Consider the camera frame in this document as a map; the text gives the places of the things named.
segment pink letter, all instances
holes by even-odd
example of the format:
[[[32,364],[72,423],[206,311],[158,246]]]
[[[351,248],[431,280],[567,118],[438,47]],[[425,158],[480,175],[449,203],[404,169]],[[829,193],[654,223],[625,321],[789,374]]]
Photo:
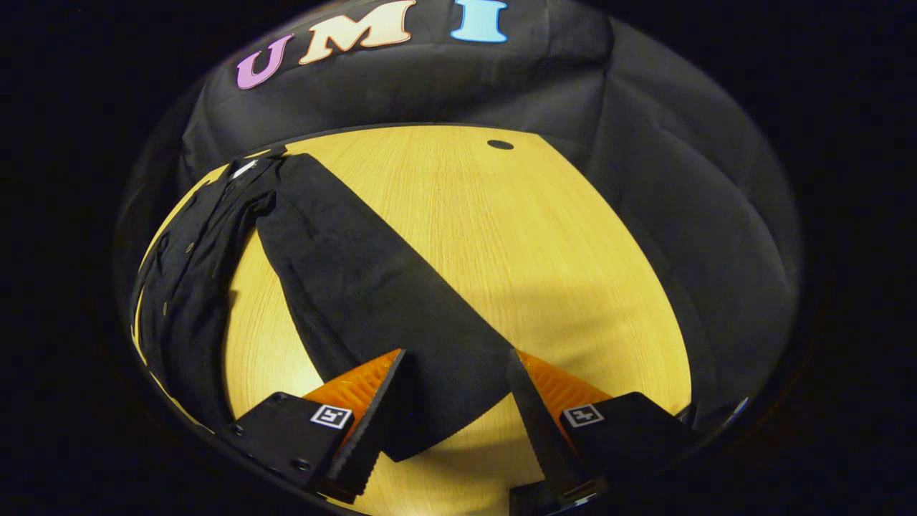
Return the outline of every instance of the pink letter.
[[[238,64],[238,76],[236,78],[236,84],[238,87],[243,90],[247,90],[257,86],[258,84],[267,81],[274,72],[277,72],[277,69],[281,67],[281,61],[283,60],[283,47],[286,46],[286,42],[293,37],[293,34],[289,36],[284,36],[276,41],[274,41],[268,49],[271,51],[271,58],[268,60],[268,66],[261,72],[255,74],[252,72],[252,69],[255,67],[255,59],[261,55],[260,50],[251,54],[244,61]]]

